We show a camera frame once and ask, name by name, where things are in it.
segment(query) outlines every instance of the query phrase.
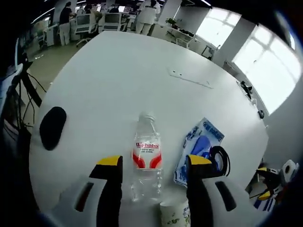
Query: desk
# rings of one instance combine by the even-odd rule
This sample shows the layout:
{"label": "desk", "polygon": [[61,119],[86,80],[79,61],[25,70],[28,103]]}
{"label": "desk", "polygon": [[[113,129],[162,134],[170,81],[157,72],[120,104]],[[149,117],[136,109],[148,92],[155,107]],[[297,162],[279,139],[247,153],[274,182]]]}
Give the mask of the desk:
{"label": "desk", "polygon": [[[172,70],[193,82],[170,76]],[[206,80],[213,89],[197,84]],[[47,151],[39,126],[54,106],[65,109],[67,121],[58,146]],[[88,176],[97,161],[111,155],[124,157],[124,203],[129,195],[130,152],[141,111],[153,112],[161,134],[163,189],[178,187],[172,183],[173,171],[183,139],[203,117],[225,135],[221,145],[231,160],[229,177],[243,189],[267,146],[268,136],[257,110],[226,71],[161,39],[105,31],[63,67],[40,107],[29,158],[40,209],[53,207],[64,189],[79,176]]]}

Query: paper cup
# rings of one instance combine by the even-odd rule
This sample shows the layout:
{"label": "paper cup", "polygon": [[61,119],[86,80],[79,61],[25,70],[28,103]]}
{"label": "paper cup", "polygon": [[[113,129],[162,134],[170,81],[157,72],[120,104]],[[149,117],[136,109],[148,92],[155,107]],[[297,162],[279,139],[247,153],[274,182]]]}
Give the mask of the paper cup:
{"label": "paper cup", "polygon": [[168,198],[160,203],[162,227],[190,227],[188,200]]}

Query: dark shirt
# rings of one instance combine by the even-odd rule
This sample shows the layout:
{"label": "dark shirt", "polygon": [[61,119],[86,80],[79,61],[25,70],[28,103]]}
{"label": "dark shirt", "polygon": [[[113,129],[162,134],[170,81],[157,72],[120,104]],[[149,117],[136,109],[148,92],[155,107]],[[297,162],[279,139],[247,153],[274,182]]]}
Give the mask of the dark shirt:
{"label": "dark shirt", "polygon": [[71,13],[71,9],[68,7],[64,7],[64,9],[62,10],[62,12],[60,14],[60,21],[59,21],[60,25],[69,23],[70,13]]}
{"label": "dark shirt", "polygon": [[118,8],[112,8],[109,12],[110,13],[118,13],[119,9]]}

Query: blue plastic package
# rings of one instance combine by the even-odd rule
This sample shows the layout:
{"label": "blue plastic package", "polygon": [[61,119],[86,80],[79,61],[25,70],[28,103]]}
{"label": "blue plastic package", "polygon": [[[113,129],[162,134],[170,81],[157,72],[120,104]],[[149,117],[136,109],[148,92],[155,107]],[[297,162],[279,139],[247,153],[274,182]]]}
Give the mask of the blue plastic package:
{"label": "blue plastic package", "polygon": [[177,184],[187,186],[186,155],[209,157],[210,148],[219,146],[224,135],[209,120],[203,118],[185,137],[182,155],[174,174]]}

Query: plastic water bottle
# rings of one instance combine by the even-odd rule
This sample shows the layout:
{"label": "plastic water bottle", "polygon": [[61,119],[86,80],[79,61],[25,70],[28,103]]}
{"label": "plastic water bottle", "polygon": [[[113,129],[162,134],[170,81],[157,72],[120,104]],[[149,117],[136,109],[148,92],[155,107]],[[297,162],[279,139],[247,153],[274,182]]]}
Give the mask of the plastic water bottle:
{"label": "plastic water bottle", "polygon": [[158,201],[161,193],[162,151],[155,119],[141,113],[137,123],[133,159],[133,201]]}

